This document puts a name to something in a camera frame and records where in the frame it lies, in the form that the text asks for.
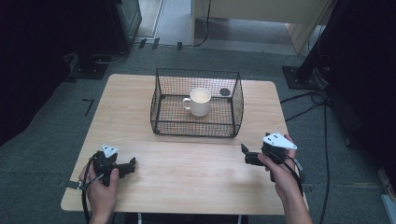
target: wire basket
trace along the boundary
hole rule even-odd
[[[205,88],[212,94],[209,112],[204,117],[195,117],[182,104],[195,88]],[[232,138],[238,135],[243,113],[238,72],[157,69],[150,110],[154,133]]]

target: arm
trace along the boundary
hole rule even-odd
[[[79,179],[84,179],[85,170],[87,166],[81,171]],[[96,178],[96,173],[93,170],[93,165],[87,176],[87,182]],[[117,202],[117,185],[119,181],[119,170],[114,169],[110,175],[110,185],[106,187],[100,180],[93,181],[87,189],[88,200],[91,203],[92,218],[91,224],[107,223]]]
[[[295,153],[295,150],[288,150],[288,155],[292,158],[295,157]],[[276,193],[282,201],[287,223],[313,223],[297,183],[290,171],[284,165],[273,163],[269,157],[262,153],[259,154],[259,160],[267,165],[268,169],[266,168],[266,170],[271,170],[274,175]],[[292,160],[286,160],[286,163],[294,169]]]

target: floor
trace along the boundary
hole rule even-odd
[[[139,0],[142,24],[137,41],[160,38],[160,44],[183,46],[191,43],[191,1]],[[205,18],[197,19],[195,44],[206,35]],[[307,55],[318,40],[321,27],[312,34],[309,43],[300,53]],[[267,21],[241,21],[209,19],[208,38],[201,48],[258,51],[278,54],[296,54],[284,23]]]

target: table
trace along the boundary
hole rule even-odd
[[[245,111],[235,138],[156,135],[149,114],[155,76],[110,76],[70,179],[102,144],[120,149],[117,163],[136,157],[135,173],[119,182],[116,212],[282,215],[269,173],[245,164],[240,144],[260,151],[266,132],[286,133],[269,81],[242,80]],[[81,192],[67,189],[62,209],[82,211]]]
[[[290,40],[300,53],[319,24],[326,24],[336,0],[213,0],[210,18],[286,23]],[[195,19],[206,18],[209,0],[191,0],[192,44]]]

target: mug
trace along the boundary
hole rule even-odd
[[[210,98],[212,94],[204,88],[196,88],[190,92],[190,98],[183,99],[183,107],[190,110],[196,117],[203,117],[209,112]]]

